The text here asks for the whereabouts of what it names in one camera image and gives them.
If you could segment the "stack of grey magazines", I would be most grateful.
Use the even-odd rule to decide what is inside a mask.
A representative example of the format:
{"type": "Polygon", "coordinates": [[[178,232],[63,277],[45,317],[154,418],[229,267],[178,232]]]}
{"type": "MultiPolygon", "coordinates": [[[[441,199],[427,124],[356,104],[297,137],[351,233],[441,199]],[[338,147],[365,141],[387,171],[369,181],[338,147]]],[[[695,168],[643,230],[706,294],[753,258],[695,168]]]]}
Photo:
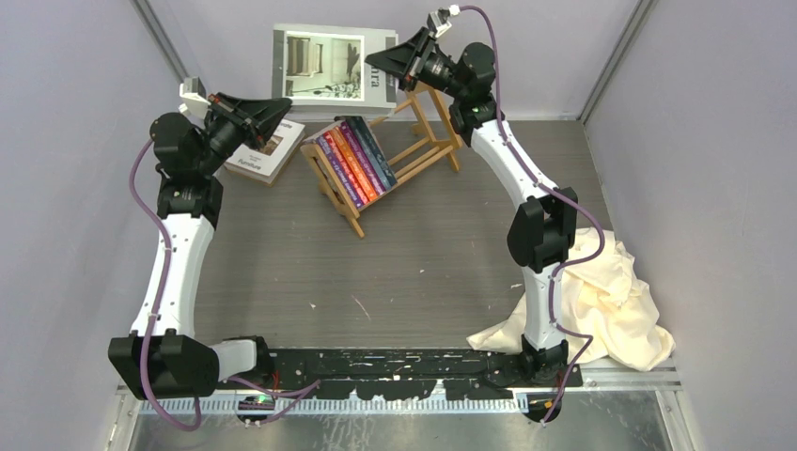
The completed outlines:
{"type": "Polygon", "coordinates": [[[271,94],[296,111],[388,113],[399,104],[397,83],[366,57],[398,43],[390,29],[277,23],[271,94]]]}

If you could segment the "floral Louisa May Alcott book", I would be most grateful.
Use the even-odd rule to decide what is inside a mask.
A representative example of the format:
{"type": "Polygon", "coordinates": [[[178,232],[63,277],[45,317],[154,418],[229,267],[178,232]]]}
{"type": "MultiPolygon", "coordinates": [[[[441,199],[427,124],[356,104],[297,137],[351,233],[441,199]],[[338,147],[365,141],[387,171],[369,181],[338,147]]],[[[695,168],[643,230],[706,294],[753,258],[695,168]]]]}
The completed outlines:
{"type": "Polygon", "coordinates": [[[368,140],[368,144],[371,148],[371,153],[374,155],[377,164],[383,171],[383,174],[387,180],[387,190],[391,190],[394,186],[398,184],[397,178],[395,173],[390,168],[385,156],[383,154],[383,150],[380,147],[377,138],[375,137],[373,131],[370,129],[370,126],[367,124],[366,120],[363,117],[354,117],[354,122],[356,123],[357,127],[361,132],[365,133],[366,139],[368,140]]]}

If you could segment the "orange 78-Storey Treehouse book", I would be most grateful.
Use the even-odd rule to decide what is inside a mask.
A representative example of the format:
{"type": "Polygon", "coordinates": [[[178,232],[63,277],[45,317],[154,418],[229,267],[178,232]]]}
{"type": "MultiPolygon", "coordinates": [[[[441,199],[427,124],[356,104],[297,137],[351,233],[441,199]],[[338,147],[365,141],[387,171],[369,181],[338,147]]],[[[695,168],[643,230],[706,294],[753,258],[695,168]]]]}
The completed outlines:
{"type": "Polygon", "coordinates": [[[334,128],[331,130],[331,134],[344,157],[344,161],[350,168],[350,171],[352,172],[360,191],[363,193],[363,202],[366,205],[369,204],[377,197],[376,191],[369,182],[364,169],[355,157],[352,147],[349,145],[345,134],[340,128],[340,123],[337,123],[334,126],[334,128]]]}

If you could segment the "magenta paperback book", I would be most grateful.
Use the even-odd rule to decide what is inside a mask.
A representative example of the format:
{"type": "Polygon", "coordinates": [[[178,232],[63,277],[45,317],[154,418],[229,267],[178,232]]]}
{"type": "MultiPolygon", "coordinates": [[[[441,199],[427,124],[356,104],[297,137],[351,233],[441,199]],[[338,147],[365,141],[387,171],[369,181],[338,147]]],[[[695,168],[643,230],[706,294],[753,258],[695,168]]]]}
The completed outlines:
{"type": "Polygon", "coordinates": [[[368,198],[370,200],[374,200],[380,197],[384,193],[384,188],[370,161],[368,160],[365,149],[361,145],[356,132],[346,120],[340,121],[339,128],[347,140],[354,158],[359,164],[360,173],[363,175],[365,180],[364,189],[368,195],[368,198]]]}

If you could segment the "red Treehouse book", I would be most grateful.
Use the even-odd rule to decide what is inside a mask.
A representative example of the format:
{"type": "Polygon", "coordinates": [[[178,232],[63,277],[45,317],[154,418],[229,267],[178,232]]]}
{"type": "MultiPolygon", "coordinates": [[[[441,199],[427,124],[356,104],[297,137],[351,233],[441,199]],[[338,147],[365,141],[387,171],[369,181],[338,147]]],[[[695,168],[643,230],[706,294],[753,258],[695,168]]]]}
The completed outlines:
{"type": "Polygon", "coordinates": [[[332,148],[332,151],[333,151],[333,153],[334,153],[334,155],[335,155],[335,157],[336,157],[336,159],[338,161],[338,165],[341,167],[341,169],[343,171],[343,174],[344,174],[344,177],[345,177],[345,180],[346,180],[346,186],[347,186],[348,191],[349,191],[349,193],[350,193],[350,195],[352,197],[352,201],[354,202],[355,207],[357,209],[363,208],[367,204],[368,198],[367,198],[365,192],[359,186],[355,175],[353,174],[353,172],[349,168],[349,166],[348,166],[348,164],[346,162],[346,159],[345,159],[343,153],[341,152],[341,149],[340,149],[339,145],[336,143],[336,140],[333,137],[333,134],[331,132],[325,132],[323,136],[324,136],[324,139],[326,140],[326,142],[332,148]]]}

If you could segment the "blue Nineteen Eighty-Four book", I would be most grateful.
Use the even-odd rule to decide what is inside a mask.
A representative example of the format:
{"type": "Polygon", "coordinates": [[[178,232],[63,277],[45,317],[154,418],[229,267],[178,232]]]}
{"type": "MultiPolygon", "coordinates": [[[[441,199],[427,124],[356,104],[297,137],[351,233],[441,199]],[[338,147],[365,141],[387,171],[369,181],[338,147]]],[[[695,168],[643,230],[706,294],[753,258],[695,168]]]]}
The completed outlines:
{"type": "Polygon", "coordinates": [[[360,142],[360,146],[372,167],[372,171],[374,172],[375,176],[377,177],[382,186],[381,194],[388,192],[391,188],[391,185],[388,180],[388,177],[385,175],[385,172],[378,163],[376,157],[377,147],[375,144],[372,143],[372,139],[370,138],[367,132],[365,121],[363,120],[362,117],[348,116],[346,117],[346,122],[348,123],[354,134],[357,136],[357,139],[360,142]]]}

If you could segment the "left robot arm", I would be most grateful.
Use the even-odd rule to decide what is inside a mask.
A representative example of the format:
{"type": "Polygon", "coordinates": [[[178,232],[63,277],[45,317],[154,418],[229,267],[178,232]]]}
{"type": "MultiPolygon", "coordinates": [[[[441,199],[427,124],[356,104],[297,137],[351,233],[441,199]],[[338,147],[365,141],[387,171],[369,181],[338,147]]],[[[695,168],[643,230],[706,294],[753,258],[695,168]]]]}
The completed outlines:
{"type": "Polygon", "coordinates": [[[210,94],[199,106],[155,119],[147,148],[161,176],[154,209],[159,230],[146,297],[130,332],[115,337],[108,358],[141,400],[208,397],[239,376],[253,388],[273,378],[274,362],[261,336],[208,346],[195,339],[195,297],[204,257],[216,231],[224,188],[216,172],[240,147],[262,148],[291,108],[288,98],[245,100],[210,94]]]}

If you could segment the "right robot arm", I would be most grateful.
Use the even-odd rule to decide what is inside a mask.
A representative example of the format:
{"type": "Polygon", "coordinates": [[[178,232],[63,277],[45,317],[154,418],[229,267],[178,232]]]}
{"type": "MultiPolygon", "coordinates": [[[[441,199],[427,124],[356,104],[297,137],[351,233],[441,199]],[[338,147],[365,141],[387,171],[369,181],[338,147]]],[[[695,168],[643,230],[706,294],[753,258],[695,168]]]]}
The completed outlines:
{"type": "Polygon", "coordinates": [[[508,192],[516,212],[507,245],[523,271],[525,289],[519,367],[531,384],[547,384],[569,360],[569,343],[558,321],[560,266],[574,244],[576,193],[547,179],[510,132],[493,92],[495,56],[486,44],[470,43],[453,60],[441,51],[432,33],[422,28],[397,46],[367,55],[365,61],[394,77],[404,91],[423,84],[449,96],[454,132],[488,164],[508,192]]]}

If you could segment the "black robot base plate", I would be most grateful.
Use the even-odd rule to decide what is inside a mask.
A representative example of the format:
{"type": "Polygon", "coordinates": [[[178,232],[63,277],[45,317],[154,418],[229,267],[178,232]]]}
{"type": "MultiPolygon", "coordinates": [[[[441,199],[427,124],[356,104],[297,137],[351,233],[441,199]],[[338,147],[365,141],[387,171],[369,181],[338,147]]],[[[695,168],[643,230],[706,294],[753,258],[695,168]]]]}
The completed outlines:
{"type": "Polygon", "coordinates": [[[563,347],[518,354],[469,349],[271,349],[263,369],[221,381],[220,389],[249,383],[293,392],[316,383],[316,399],[357,396],[387,401],[429,398],[436,386],[447,400],[508,399],[515,390],[573,387],[582,383],[578,366],[569,365],[563,347]]]}

